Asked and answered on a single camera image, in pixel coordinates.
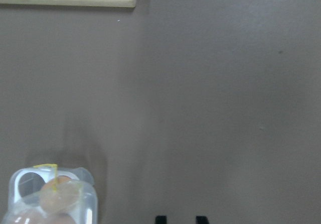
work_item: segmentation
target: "yellow mark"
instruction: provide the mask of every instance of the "yellow mark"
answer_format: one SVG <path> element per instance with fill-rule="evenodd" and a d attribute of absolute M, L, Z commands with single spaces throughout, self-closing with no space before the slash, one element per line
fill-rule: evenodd
<path fill-rule="evenodd" d="M 44 167 L 44 166 L 54 168 L 54 170 L 55 170 L 55 183 L 52 186 L 52 188 L 53 188 L 53 190 L 57 190 L 56 185 L 58 184 L 58 178 L 57 178 L 58 177 L 58 165 L 57 164 L 42 164 L 42 165 L 35 165 L 34 168 L 39 168 L 39 167 Z"/>

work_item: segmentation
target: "clear plastic container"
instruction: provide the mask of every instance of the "clear plastic container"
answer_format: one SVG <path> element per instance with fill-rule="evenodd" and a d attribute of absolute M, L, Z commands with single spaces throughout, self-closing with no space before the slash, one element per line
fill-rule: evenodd
<path fill-rule="evenodd" d="M 10 179 L 8 212 L 2 224 L 97 224 L 93 184 L 84 168 L 19 170 Z"/>

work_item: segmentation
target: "plastic egg carton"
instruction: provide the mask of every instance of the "plastic egg carton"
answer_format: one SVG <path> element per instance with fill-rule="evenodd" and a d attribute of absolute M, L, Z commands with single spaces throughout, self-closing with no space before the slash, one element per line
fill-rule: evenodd
<path fill-rule="evenodd" d="M 55 180 L 57 176 L 67 176 L 71 180 L 57 185 L 58 190 L 41 190 L 49 181 Z M 37 168 L 26 168 L 17 171 L 10 179 L 8 212 L 2 224 L 17 223 L 22 216 L 28 216 L 31 210 L 40 213 L 44 219 L 37 221 L 36 224 L 51 223 L 49 220 L 54 215 L 68 215 L 75 224 L 97 224 L 97 195 L 93 188 L 94 179 L 90 172 L 82 167 L 76 169 L 58 168 L 56 171 L 52 167 L 42 166 Z M 75 188 L 77 191 L 76 201 L 62 211 L 48 213 L 41 206 L 41 198 L 44 195 L 48 202 L 60 201 L 60 199 L 50 198 L 55 195 L 55 191 L 62 189 Z M 70 200 L 66 192 L 63 198 Z"/>

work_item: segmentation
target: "gray surface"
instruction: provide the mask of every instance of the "gray surface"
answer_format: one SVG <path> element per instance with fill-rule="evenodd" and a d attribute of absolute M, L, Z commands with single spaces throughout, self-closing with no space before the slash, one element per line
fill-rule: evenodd
<path fill-rule="evenodd" d="M 0 17 L 1 203 L 55 161 L 93 172 L 101 223 L 321 222 L 320 0 Z"/>

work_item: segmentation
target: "egg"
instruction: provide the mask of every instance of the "egg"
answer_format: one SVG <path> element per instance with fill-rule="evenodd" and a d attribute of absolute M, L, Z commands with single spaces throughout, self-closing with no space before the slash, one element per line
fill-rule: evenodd
<path fill-rule="evenodd" d="M 48 224 L 76 224 L 75 220 L 72 219 L 68 214 L 57 215 L 47 222 Z"/>
<path fill-rule="evenodd" d="M 46 183 L 39 194 L 41 208 L 47 213 L 60 213 L 70 211 L 80 197 L 80 187 L 67 176 L 58 176 Z"/>
<path fill-rule="evenodd" d="M 5 224 L 44 224 L 44 218 L 37 210 L 26 210 L 9 216 Z"/>

